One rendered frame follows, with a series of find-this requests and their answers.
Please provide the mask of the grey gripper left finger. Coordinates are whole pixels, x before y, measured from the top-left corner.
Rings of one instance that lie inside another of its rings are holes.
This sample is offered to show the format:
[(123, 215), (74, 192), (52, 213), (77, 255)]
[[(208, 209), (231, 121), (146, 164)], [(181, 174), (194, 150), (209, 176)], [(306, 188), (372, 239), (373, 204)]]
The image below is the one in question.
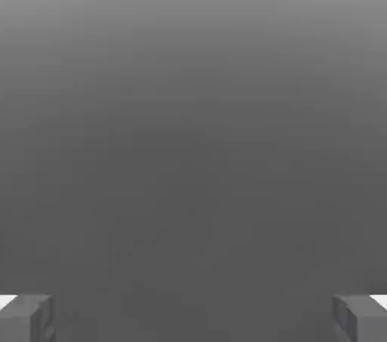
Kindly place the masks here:
[(0, 294), (0, 342), (56, 342), (54, 298)]

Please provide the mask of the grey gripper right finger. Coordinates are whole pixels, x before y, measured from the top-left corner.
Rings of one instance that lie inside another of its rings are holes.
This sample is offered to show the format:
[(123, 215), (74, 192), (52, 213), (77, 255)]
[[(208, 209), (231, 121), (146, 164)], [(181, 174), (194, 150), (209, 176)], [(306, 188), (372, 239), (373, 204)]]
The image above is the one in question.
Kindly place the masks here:
[(336, 342), (387, 342), (387, 294), (335, 295)]

